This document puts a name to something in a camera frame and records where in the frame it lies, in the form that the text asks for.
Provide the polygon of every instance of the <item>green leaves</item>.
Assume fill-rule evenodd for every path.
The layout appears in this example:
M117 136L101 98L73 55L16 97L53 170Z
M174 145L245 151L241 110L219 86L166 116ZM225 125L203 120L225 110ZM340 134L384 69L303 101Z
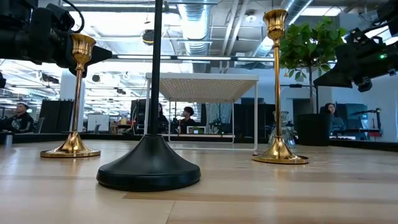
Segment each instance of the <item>green leaves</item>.
M289 78L292 78L293 74L294 74L294 70L291 70L291 71L289 72Z
M297 72L297 73L296 73L296 76L295 76L295 79L296 79L296 80L299 79L299 78L300 78L300 75L301 75L301 72Z
M337 38L339 38L338 36L338 30L332 30L329 33L329 36L332 40L336 40Z
M346 30L336 28L324 17L317 25L292 24L280 42L280 64L289 69L289 77L307 76L301 68L318 67L318 74L330 70L328 62L335 60L335 48L343 43Z
M312 52L316 49L317 44L311 43L311 42L307 42L307 47L308 47L308 49L310 51L310 54L312 54Z
M329 66L328 64L323 64L323 65L321 65L321 68L322 68L322 70L325 71L325 72L327 72L327 71L330 70L330 66Z

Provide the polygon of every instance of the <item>potted plant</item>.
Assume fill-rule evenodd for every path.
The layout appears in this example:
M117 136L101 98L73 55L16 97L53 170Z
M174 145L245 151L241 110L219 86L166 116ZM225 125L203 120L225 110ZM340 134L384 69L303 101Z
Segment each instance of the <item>potted plant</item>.
M307 78L303 69L308 69L310 83L310 105L313 111L312 73L318 76L330 70L329 61L335 60L335 48L343 44L346 34L343 28L336 28L333 21L324 17L314 28L308 23L292 24L280 42L280 64L287 68L289 77Z
M280 42L280 64L288 69L289 77L297 80L308 78L310 84L310 106L313 114L300 115L298 122L298 138L300 144L327 145L331 117L328 114L314 114L313 108L313 72L318 76L330 70L329 61L335 60L335 48L343 44L342 37L346 34L343 28L336 28L333 21L324 17L311 28L308 23L292 24ZM303 72L308 70L308 77Z

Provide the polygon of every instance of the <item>black planter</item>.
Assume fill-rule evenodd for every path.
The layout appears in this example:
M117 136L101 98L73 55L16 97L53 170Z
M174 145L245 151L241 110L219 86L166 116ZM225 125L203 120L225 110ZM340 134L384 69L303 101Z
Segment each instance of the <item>black planter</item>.
M328 146L332 120L331 114L297 115L298 143L304 146Z

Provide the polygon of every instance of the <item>brass candlestick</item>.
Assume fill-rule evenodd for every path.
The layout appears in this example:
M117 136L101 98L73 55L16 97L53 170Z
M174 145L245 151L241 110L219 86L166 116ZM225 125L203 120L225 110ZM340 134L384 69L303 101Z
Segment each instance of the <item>brass candlestick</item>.
M285 34L286 17L287 11L277 9L266 13L263 18L267 23L268 37L274 41L276 136L273 145L260 156L253 156L253 160L275 164L306 164L307 157L295 155L287 148L280 128L279 46L280 38Z
M41 157L55 157L55 158L75 158L99 156L101 151L88 149L80 139L77 132L79 105L80 105L80 88L83 72L85 71L85 64L91 60L91 54L95 45L95 40L83 34L72 34L70 36L73 42L72 55L75 59L76 66L76 89L75 101L73 102L73 120L72 132L69 133L67 140L58 148L42 151Z

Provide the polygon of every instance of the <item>person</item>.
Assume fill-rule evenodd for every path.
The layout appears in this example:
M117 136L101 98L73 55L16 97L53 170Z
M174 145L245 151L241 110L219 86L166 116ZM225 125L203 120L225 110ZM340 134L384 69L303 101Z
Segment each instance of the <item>person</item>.
M0 129L5 129L15 133L29 133L34 129L33 118L26 112L29 106L24 103L18 103L15 109L16 115L5 120L0 125Z
M331 126L330 126L330 132L331 133L333 131L344 131L346 129L345 125L344 125L344 122L338 116L337 110L336 110L335 105L333 103L325 104L325 112L333 115L333 120L332 120Z
M180 120L180 133L181 134L186 134L187 133L187 127L188 126L195 126L196 122L191 119L191 116L194 114L192 107L186 106L184 108L184 111L182 113L182 116L184 117L182 120Z
M162 132L165 132L167 130L167 128L169 127L169 121L167 121L167 118L163 115L163 107L161 104L159 104L157 111L158 111L157 125L159 127L159 133L162 133Z

